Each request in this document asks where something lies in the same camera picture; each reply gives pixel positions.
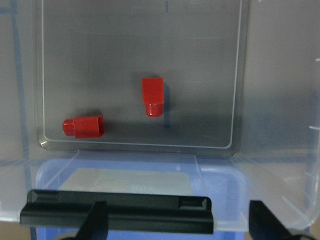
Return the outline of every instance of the red block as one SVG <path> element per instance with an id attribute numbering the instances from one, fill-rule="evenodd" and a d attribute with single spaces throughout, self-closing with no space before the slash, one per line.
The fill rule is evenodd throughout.
<path id="1" fill-rule="evenodd" d="M 142 101 L 148 117 L 160 117 L 164 113 L 165 91 L 162 77 L 142 79 Z"/>
<path id="2" fill-rule="evenodd" d="M 82 116 L 64 120 L 62 130 L 76 139 L 100 138 L 104 133 L 104 117 Z"/>

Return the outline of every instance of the red connector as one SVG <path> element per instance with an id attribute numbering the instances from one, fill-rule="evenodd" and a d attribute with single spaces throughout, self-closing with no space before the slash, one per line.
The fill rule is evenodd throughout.
<path id="1" fill-rule="evenodd" d="M 142 79 L 142 100 L 148 117 L 160 117 L 164 113 L 165 93 L 162 77 Z"/>
<path id="2" fill-rule="evenodd" d="M 104 117 L 82 116 L 64 120 L 62 129 L 65 135 L 76 139 L 100 138 L 104 133 Z"/>

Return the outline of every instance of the red object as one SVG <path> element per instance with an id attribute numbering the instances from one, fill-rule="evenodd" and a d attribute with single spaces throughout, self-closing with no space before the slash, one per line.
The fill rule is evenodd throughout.
<path id="1" fill-rule="evenodd" d="M 165 92 L 162 77 L 142 79 L 142 101 L 148 117 L 160 117 L 164 113 Z"/>
<path id="2" fill-rule="evenodd" d="M 104 133 L 104 117 L 82 116 L 64 120 L 62 129 L 65 135 L 76 139 L 100 138 Z"/>

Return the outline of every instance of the clear plastic box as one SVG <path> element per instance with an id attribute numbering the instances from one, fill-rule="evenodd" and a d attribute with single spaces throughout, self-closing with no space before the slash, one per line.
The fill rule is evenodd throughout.
<path id="1" fill-rule="evenodd" d="M 1 221 L 32 188 L 205 195 L 218 231 L 246 231 L 250 200 L 288 228 L 320 215 L 320 1 L 12 0 L 0 23 Z M 64 136 L 96 113 L 101 139 Z"/>

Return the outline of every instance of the red plastic piece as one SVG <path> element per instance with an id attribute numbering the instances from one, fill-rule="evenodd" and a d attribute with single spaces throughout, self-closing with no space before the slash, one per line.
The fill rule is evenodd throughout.
<path id="1" fill-rule="evenodd" d="M 67 136 L 76 139 L 100 138 L 104 133 L 104 117 L 82 116 L 64 120 L 62 130 Z"/>
<path id="2" fill-rule="evenodd" d="M 142 79 L 142 101 L 148 117 L 160 117 L 164 113 L 165 91 L 162 77 Z"/>

